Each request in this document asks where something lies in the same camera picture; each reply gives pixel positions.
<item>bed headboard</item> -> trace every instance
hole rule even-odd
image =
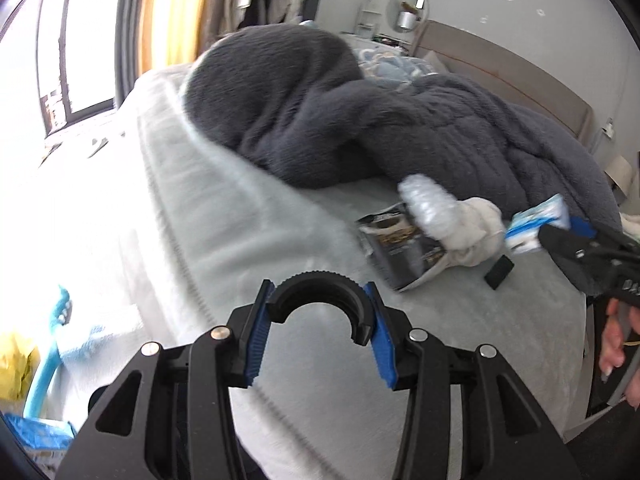
[[[475,34],[427,20],[416,30],[409,55],[424,57],[430,50],[450,72],[468,76],[511,103],[555,119],[582,144],[588,142],[591,107],[533,63]]]

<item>curtain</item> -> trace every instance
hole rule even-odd
[[[139,20],[142,0],[118,0],[115,30],[115,97],[114,106],[119,108],[138,78]]]
[[[142,0],[138,27],[140,74],[196,59],[204,1]]]

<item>product package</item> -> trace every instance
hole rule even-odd
[[[4,421],[20,442],[24,452],[48,478],[53,479],[74,439],[68,422],[23,418],[5,413]]]
[[[0,400],[23,399],[39,361],[33,340],[18,332],[0,334]]]
[[[553,195],[542,204],[516,213],[504,235],[507,247],[513,254],[539,250],[538,231],[543,224],[567,230],[571,228],[569,210],[561,195]]]
[[[445,248],[415,225],[404,203],[367,215],[357,225],[370,263],[394,290],[428,280],[446,263]]]

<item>yellow curtain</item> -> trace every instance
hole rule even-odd
[[[143,0],[139,22],[140,72],[194,61],[204,0]]]

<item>wall outlet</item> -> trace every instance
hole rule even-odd
[[[609,137],[609,139],[613,139],[613,137],[616,135],[616,131],[615,129],[613,129],[613,119],[607,120],[607,123],[602,129],[602,133]]]

